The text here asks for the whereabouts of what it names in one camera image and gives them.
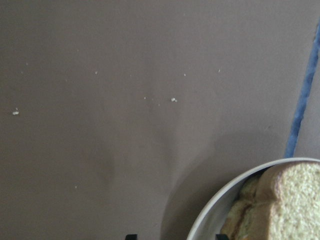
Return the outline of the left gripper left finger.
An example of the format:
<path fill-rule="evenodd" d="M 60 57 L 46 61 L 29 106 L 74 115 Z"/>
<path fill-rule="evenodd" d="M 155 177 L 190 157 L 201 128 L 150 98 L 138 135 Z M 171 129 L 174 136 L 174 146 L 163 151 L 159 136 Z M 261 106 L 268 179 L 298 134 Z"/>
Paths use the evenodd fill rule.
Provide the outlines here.
<path fill-rule="evenodd" d="M 127 234 L 125 236 L 125 240 L 137 240 L 138 239 L 138 235 L 137 234 Z"/>

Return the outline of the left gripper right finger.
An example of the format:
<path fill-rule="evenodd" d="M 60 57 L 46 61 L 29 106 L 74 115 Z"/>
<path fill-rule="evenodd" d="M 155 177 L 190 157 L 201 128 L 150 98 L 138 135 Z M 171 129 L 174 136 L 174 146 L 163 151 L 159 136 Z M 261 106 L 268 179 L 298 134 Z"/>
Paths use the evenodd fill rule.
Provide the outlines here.
<path fill-rule="evenodd" d="M 226 234 L 216 234 L 215 239 L 216 240 L 228 240 L 228 236 Z"/>

